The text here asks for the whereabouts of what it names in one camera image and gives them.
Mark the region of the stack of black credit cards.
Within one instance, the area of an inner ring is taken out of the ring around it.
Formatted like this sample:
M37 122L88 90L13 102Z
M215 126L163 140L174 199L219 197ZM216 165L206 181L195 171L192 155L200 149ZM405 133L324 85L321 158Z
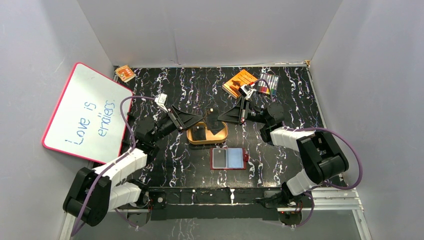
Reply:
M204 141L206 140L206 130L203 125L194 126L191 130L191 136L193 141Z

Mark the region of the red card holder wallet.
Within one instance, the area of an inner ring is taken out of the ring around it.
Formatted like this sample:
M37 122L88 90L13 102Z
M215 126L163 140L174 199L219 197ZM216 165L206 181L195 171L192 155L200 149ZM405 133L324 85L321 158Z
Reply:
M226 167L225 168L213 168L213 149L225 149L226 150ZM244 148L237 147L224 147L224 148L211 148L210 149L210 169L211 170L245 170L247 162L249 161L249 155Z

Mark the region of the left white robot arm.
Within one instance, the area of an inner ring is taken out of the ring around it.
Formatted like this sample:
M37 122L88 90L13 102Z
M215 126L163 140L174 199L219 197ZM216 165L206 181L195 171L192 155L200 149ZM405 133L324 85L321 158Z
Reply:
M202 119L202 115L184 112L174 105L158 120L151 115L140 119L133 130L135 146L111 162L77 172L63 210L94 227L109 211L123 205L132 203L144 208L150 200L145 187L135 180L123 180L155 159L160 150L157 141L174 131L186 131Z

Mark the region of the orange oval tray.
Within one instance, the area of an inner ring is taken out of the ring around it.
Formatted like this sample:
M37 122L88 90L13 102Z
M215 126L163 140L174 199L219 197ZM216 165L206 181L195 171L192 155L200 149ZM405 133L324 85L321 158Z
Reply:
M229 134L229 130L228 130L228 125L226 123L224 124L224 129L222 129L218 134L213 135L208 129L207 129L207 125L205 122L200 121L198 122L195 126L199 126L199 125L203 125L205 127L205 133L206 133L206 140L202 140L202 141L194 141L192 139L192 128L188 129L186 131L186 137L189 141L189 143L193 144L193 145L209 145L209 144L222 144L226 141L226 139L228 138L228 134Z

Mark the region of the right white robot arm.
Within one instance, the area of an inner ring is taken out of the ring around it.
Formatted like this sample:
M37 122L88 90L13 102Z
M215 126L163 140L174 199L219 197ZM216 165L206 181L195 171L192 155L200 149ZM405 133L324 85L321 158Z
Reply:
M302 194L347 171L349 162L332 133L289 128L284 126L284 119L284 107L278 102L273 101L257 111L243 97L217 117L218 121L239 125L245 121L262 123L260 136L264 142L299 153L302 170L281 185L280 193L271 197L295 207Z

